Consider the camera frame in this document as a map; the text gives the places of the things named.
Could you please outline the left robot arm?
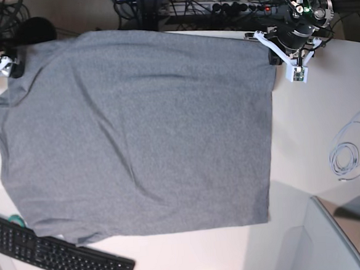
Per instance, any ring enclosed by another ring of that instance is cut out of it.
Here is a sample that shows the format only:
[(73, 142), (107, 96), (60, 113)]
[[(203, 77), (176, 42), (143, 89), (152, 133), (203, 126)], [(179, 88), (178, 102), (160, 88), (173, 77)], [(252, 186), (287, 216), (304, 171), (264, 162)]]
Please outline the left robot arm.
[(267, 17), (264, 38), (275, 44), (296, 66), (333, 38), (335, 15), (332, 0), (268, 0), (277, 17)]

